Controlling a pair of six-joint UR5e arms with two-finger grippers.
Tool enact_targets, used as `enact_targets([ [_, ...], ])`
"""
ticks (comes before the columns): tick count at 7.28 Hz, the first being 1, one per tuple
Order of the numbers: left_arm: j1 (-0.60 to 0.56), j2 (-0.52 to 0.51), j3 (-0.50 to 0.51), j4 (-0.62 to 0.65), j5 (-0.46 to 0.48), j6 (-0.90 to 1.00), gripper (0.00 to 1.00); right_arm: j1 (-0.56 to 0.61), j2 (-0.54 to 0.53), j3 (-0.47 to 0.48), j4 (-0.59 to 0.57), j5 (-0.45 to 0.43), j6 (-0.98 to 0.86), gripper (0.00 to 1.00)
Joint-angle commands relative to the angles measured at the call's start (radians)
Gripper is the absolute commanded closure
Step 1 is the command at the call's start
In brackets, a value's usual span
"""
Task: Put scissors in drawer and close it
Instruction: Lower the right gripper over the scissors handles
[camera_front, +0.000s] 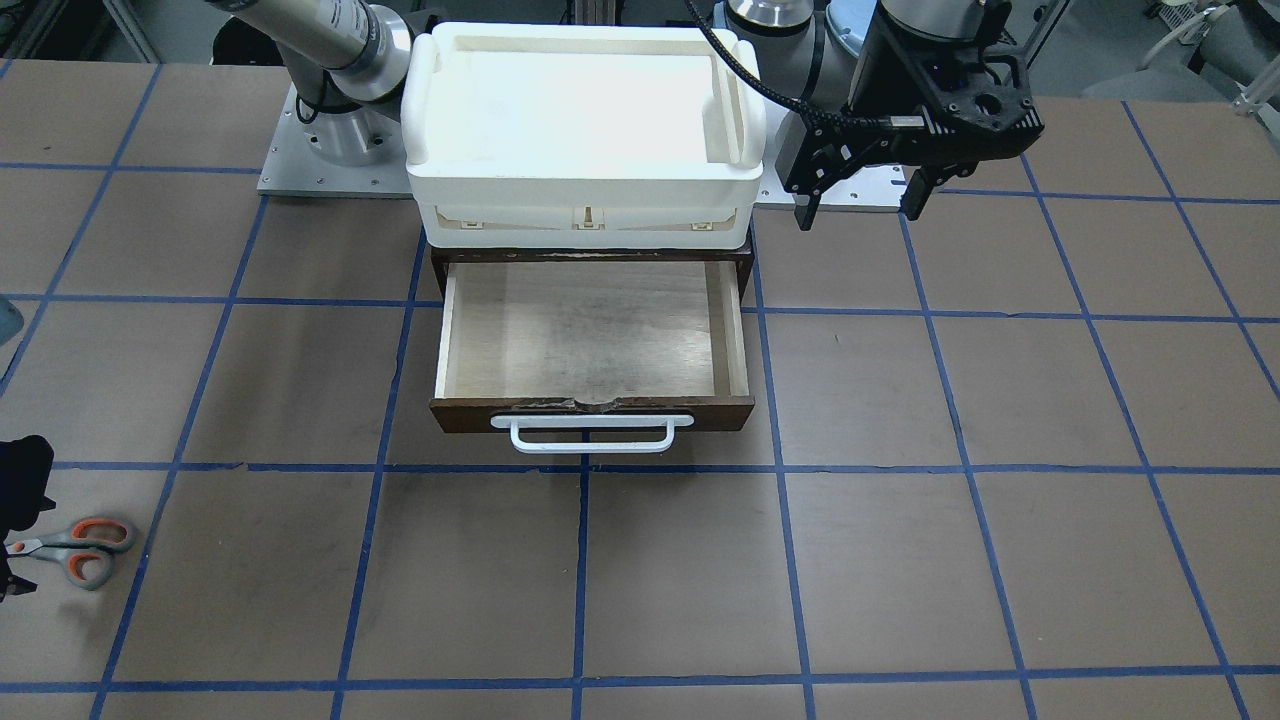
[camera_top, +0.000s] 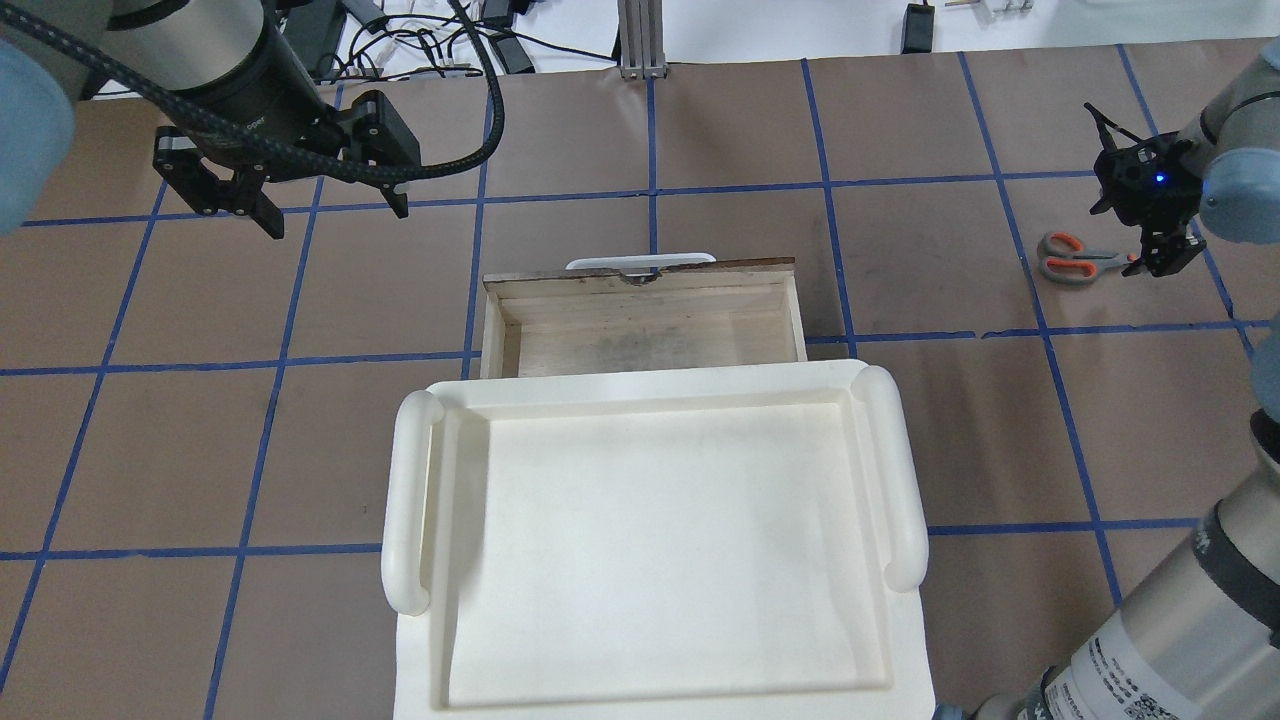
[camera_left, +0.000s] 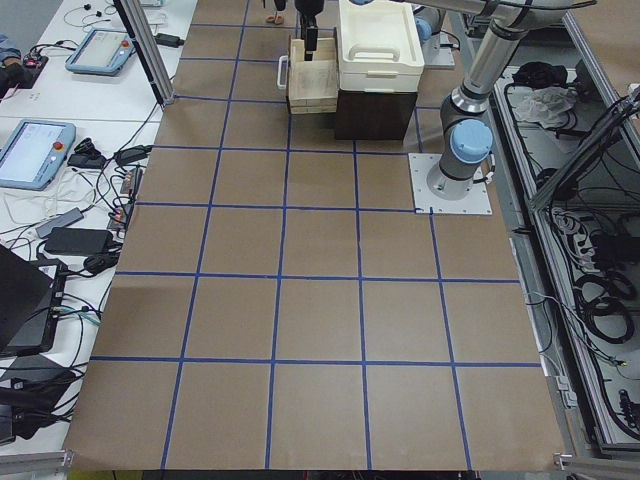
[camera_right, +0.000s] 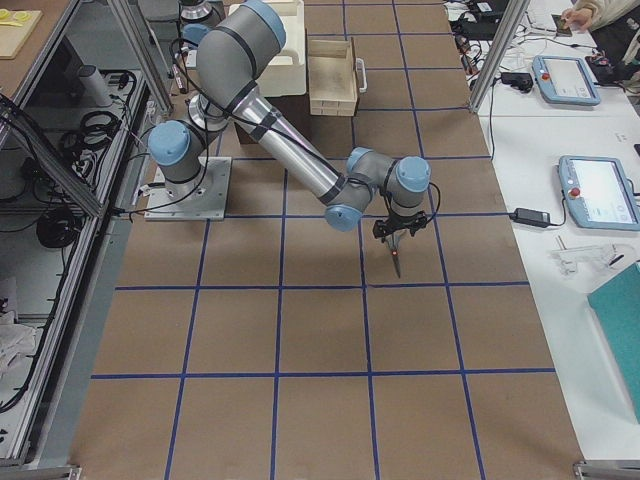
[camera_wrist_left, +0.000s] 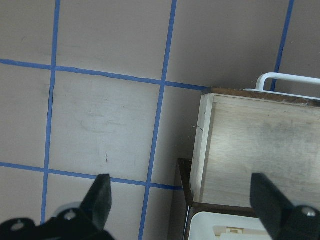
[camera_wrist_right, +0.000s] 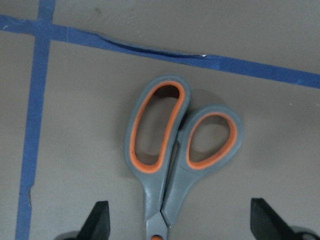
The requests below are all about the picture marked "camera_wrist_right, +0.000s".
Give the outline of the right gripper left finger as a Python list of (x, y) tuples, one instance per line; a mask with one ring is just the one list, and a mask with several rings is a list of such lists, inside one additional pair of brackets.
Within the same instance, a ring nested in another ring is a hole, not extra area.
[(97, 201), (76, 240), (108, 240), (111, 232), (109, 202)]

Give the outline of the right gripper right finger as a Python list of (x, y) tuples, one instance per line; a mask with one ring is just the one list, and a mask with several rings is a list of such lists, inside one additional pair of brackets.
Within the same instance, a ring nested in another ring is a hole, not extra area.
[(294, 231), (263, 199), (250, 202), (250, 230), (256, 240), (309, 240), (309, 231)]

